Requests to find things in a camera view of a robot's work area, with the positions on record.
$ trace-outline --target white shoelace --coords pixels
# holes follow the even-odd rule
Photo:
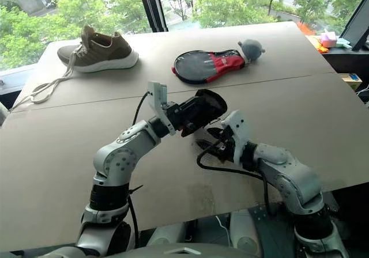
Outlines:
[[[55,88],[58,86],[58,84],[62,81],[66,81],[67,79],[71,78],[71,75],[73,74],[73,70],[74,70],[74,63],[76,62],[76,57],[77,57],[77,52],[82,48],[82,44],[79,45],[70,55],[69,58],[69,63],[67,66],[67,70],[65,71],[64,75],[61,76],[60,78],[56,78],[55,80],[51,81],[51,82],[46,82],[44,84],[38,85],[36,88],[34,88],[34,90],[32,91],[31,94],[29,94],[28,96],[25,96],[19,103],[17,103],[16,105],[14,105],[12,108],[9,109],[9,112],[13,111],[14,109],[16,109],[19,105],[25,103],[26,101],[31,101],[34,104],[41,104],[45,101],[47,101],[51,95],[53,94]],[[47,95],[39,100],[35,100],[35,97],[45,91],[46,89],[50,88],[50,91],[47,93]]]

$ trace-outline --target cardboard surface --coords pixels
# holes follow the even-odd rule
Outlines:
[[[167,84],[169,92],[183,92],[194,88],[216,88],[335,73],[293,22],[148,33],[125,37],[140,54],[133,68],[96,73],[75,72],[73,79],[58,85],[47,102],[38,105],[25,104],[18,107],[16,111],[138,97],[146,92],[148,80]],[[246,39],[259,40],[266,52],[255,63],[239,71],[227,73],[207,85],[197,86],[180,81],[172,73],[171,67],[174,60],[184,52],[228,49],[237,49],[241,52],[237,42]],[[78,43],[79,40],[51,43],[38,63],[37,74],[27,82],[18,100],[30,94],[37,85],[62,76],[66,66],[59,60],[57,50],[62,45]]]
[[[168,100],[182,102],[195,91],[170,93]],[[369,111],[337,74],[214,91],[224,97],[228,112],[244,113],[254,142],[289,149],[319,174],[324,190],[369,180]],[[36,109],[8,117],[0,133],[0,252],[76,239],[95,173],[93,156],[130,126],[139,100]],[[138,118],[152,115],[144,102]],[[195,137],[201,138],[201,132],[167,136],[138,163],[130,186],[144,185],[133,195],[140,230],[263,202],[259,180],[200,169]],[[220,165],[209,157],[205,163]],[[272,200],[277,198],[274,190],[270,193]]]

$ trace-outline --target gray plush toy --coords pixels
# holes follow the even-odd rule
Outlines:
[[[265,50],[262,48],[261,44],[257,40],[253,39],[247,39],[244,42],[238,42],[238,44],[241,46],[241,49],[245,55],[245,57],[248,59],[248,62],[255,61],[261,56]]]

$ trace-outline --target sneaker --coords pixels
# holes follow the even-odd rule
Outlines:
[[[138,60],[138,53],[132,50],[127,41],[115,32],[107,36],[95,32],[90,26],[85,26],[81,33],[81,46],[65,46],[58,50],[58,57],[63,64],[68,65],[71,53],[76,51],[73,69],[89,73],[106,69],[124,69],[133,67]]]

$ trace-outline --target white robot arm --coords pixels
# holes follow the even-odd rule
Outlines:
[[[192,134],[227,110],[225,101],[209,90],[199,90],[196,96],[178,105],[167,102],[165,85],[150,82],[147,96],[156,116],[126,129],[95,155],[90,203],[82,217],[76,246],[58,249],[45,257],[104,257],[132,249],[134,236],[123,220],[129,209],[129,182],[137,162],[162,137],[178,130],[182,130],[182,136]],[[246,121],[239,111],[233,111],[222,127],[221,139],[203,153],[211,153],[211,147],[217,148],[223,142],[220,152],[231,154],[225,159],[259,173],[280,191],[293,214],[296,237],[303,245],[317,253],[339,251],[347,258],[337,229],[325,210],[320,181],[314,172],[285,149],[251,143]]]

